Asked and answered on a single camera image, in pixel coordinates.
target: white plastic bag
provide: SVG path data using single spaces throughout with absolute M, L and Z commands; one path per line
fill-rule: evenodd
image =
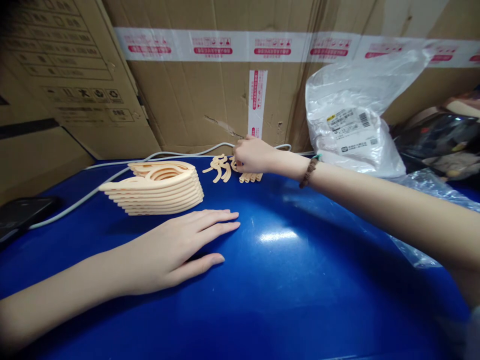
M 327 65 L 306 82 L 310 141 L 322 160 L 379 178 L 405 175 L 381 114 L 428 65 L 427 50 Z

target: wrist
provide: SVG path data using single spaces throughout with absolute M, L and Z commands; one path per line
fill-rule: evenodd
M 303 179 L 309 162 L 310 160 L 308 158 L 301 155 L 290 151 L 277 150 L 269 165 L 269 172 L 285 176 L 299 182 Z

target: clear plastic wrap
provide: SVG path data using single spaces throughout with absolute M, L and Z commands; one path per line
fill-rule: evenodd
M 454 190 L 429 169 L 415 171 L 405 176 L 390 179 L 390 181 L 480 213 L 480 203 L 472 201 Z M 415 268 L 427 269 L 442 266 L 438 261 L 413 246 L 398 240 L 396 237 L 389 236 Z
M 381 114 L 428 65 L 427 50 L 338 62 L 313 74 L 305 103 L 310 141 L 322 160 L 380 178 L 405 174 Z

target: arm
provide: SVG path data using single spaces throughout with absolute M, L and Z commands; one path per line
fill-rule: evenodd
M 238 212 L 194 211 L 122 246 L 84 261 L 0 301 L 0 342 L 8 352 L 103 302 L 153 293 L 200 275 L 219 253 L 187 262 L 205 244 L 240 226 Z
M 298 182 L 302 181 L 310 161 L 292 152 L 275 150 L 251 136 L 238 142 L 234 154 L 240 172 L 275 173 Z M 450 270 L 455 269 L 453 275 L 468 272 L 470 280 L 467 282 L 477 284 L 476 288 L 479 288 L 479 213 L 405 186 L 323 162 L 316 165 L 309 186 L 438 259 Z M 480 296 L 474 301 L 480 304 Z

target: right hand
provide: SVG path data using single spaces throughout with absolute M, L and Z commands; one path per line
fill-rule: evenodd
M 238 140 L 233 148 L 236 168 L 240 173 L 271 173 L 272 165 L 280 153 L 280 150 L 251 135 Z

